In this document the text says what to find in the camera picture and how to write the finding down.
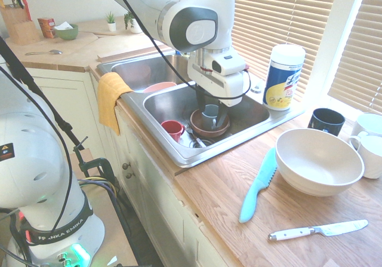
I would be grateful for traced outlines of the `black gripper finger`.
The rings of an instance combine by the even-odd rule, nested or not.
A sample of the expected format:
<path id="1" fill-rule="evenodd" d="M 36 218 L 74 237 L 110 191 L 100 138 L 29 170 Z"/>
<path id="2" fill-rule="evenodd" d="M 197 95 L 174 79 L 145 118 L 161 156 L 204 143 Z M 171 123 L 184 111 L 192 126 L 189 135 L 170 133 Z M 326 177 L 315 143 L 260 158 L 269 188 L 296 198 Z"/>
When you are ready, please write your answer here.
<path id="1" fill-rule="evenodd" d="M 216 117 L 216 127 L 217 128 L 220 128 L 223 125 L 224 120 L 226 119 L 226 116 L 227 116 L 227 112 L 228 112 L 228 107 L 224 103 L 219 101 L 218 102 L 218 114 Z"/>
<path id="2" fill-rule="evenodd" d="M 198 108 L 200 112 L 205 111 L 205 106 L 206 106 L 205 98 L 206 98 L 205 90 L 200 85 L 196 84 L 196 99 L 197 99 Z"/>

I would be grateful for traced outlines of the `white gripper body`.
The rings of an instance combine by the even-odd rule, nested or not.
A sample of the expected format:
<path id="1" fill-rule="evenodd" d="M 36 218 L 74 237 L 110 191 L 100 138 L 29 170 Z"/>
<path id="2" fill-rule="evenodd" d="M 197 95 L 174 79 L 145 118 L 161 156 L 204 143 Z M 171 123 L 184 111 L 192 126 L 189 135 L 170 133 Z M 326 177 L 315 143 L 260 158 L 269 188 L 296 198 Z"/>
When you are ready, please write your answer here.
<path id="1" fill-rule="evenodd" d="M 244 76 L 242 72 L 223 76 L 219 73 L 204 72 L 199 66 L 188 62 L 187 74 L 201 88 L 209 92 L 228 107 L 239 104 L 244 92 Z"/>

